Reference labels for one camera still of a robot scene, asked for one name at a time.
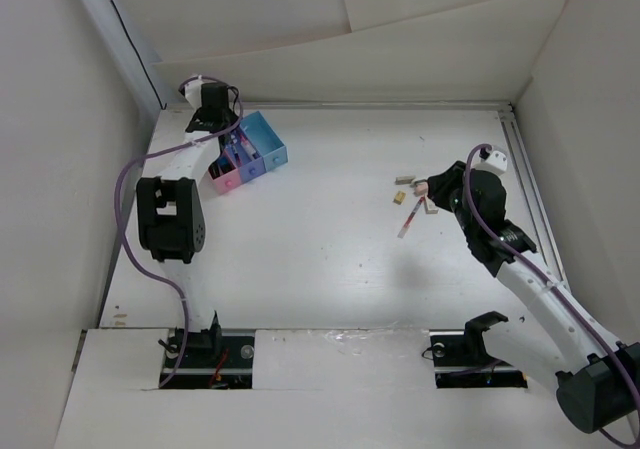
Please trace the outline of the light blue drawer box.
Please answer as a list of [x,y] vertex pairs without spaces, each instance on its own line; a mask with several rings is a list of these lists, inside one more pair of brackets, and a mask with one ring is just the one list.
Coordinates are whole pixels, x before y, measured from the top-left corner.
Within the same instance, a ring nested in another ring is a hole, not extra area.
[[259,111],[245,116],[240,128],[261,156],[267,172],[288,162],[286,145]]

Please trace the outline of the purple-blue drawer box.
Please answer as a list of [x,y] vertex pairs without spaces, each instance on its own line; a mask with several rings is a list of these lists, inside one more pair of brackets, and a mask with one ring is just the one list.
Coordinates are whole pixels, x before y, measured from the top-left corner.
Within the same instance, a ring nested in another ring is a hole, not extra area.
[[[225,135],[224,136],[224,142],[225,142],[224,153],[239,170],[242,182],[247,183],[264,175],[266,173],[266,168],[265,168],[263,158],[261,157],[260,153],[252,143],[251,144],[255,147],[255,150],[256,150],[256,158],[252,159],[245,152],[240,142],[241,136],[246,136],[246,134],[241,129],[235,129],[234,131]],[[230,151],[229,143],[231,141],[235,142],[239,155],[241,157],[242,165],[240,166],[236,165],[233,154]]]

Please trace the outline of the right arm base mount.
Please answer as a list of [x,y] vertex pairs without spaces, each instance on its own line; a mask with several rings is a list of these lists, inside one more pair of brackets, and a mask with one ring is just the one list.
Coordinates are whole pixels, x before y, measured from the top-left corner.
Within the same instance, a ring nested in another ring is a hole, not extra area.
[[491,356],[485,348],[484,333],[506,323],[503,314],[490,311],[477,316],[463,329],[429,331],[429,345],[421,357],[431,361],[438,389],[527,389],[526,376],[506,362]]

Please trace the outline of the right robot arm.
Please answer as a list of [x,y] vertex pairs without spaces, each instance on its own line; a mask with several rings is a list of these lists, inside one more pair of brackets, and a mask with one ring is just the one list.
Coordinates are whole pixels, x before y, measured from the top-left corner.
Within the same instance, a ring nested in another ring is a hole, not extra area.
[[474,259],[526,310],[523,318],[494,310],[467,321],[462,350],[476,363],[513,366],[554,395],[579,431],[604,432],[639,410],[639,346],[597,322],[507,218],[507,166],[492,151],[413,184],[416,196],[455,216]]

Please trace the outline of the pink white stapler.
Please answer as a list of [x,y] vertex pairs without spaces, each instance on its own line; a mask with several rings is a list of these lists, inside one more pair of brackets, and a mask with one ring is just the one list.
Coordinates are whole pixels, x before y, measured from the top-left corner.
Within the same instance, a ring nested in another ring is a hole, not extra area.
[[416,197],[427,197],[429,192],[429,184],[426,180],[415,180],[411,183],[413,194]]

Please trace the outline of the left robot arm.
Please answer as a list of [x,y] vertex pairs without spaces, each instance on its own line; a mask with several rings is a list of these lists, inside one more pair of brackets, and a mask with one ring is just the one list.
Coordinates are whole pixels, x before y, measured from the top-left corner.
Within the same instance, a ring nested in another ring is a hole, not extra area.
[[179,92],[194,114],[184,141],[170,151],[171,162],[136,184],[138,234],[142,248],[159,263],[161,275],[156,279],[176,290],[187,311],[184,327],[166,347],[188,350],[196,362],[208,366],[222,356],[223,342],[217,313],[191,267],[206,237],[198,184],[221,156],[221,143],[238,126],[242,114],[230,103],[237,89],[220,80],[193,76],[181,84]]

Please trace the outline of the pink drawer box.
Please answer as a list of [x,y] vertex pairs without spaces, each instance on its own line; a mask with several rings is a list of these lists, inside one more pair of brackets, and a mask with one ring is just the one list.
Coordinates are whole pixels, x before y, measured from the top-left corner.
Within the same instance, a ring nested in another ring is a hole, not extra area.
[[208,168],[215,191],[226,194],[242,184],[239,170],[225,155],[221,155]]

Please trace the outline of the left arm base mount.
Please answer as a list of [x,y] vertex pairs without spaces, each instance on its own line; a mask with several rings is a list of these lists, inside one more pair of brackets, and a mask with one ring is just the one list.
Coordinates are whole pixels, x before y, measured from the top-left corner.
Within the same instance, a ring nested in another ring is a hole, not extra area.
[[164,351],[159,388],[251,389],[255,335],[253,330],[222,329],[214,321],[209,329],[188,335],[186,351],[178,360],[184,331],[170,331],[158,340]]

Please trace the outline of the long grey eraser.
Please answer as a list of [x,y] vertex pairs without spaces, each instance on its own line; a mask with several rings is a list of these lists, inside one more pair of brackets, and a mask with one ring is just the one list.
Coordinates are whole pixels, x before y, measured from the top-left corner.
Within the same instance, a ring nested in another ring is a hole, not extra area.
[[395,178],[394,184],[395,185],[410,185],[414,180],[415,180],[415,176],[414,175],[397,176]]

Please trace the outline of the red gel pen refill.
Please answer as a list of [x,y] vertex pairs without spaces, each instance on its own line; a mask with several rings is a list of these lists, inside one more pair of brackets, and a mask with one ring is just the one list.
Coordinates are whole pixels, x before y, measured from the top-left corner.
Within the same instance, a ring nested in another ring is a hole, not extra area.
[[413,221],[413,219],[415,218],[415,216],[417,215],[417,213],[419,212],[420,208],[424,205],[425,203],[425,197],[421,196],[418,201],[416,202],[416,204],[414,205],[413,209],[411,210],[410,214],[408,215],[407,219],[405,220],[404,224],[402,225],[397,237],[399,239],[403,239],[405,237],[405,235],[407,234],[411,223]]

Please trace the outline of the pink tip dark refill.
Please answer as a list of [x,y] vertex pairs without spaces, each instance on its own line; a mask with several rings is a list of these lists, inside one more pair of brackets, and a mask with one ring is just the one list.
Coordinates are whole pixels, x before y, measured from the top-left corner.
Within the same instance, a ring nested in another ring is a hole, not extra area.
[[249,139],[246,136],[241,136],[240,137],[240,142],[242,147],[244,148],[245,152],[252,158],[255,159],[256,158],[256,150],[255,147],[251,144],[251,142],[249,141]]

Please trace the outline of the yellow eraser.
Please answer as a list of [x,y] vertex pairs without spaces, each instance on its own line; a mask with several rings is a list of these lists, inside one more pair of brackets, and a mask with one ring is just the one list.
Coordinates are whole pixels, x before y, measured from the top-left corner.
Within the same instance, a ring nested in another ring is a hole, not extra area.
[[393,198],[393,202],[395,204],[400,205],[404,202],[405,197],[406,197],[406,194],[404,192],[398,191]]

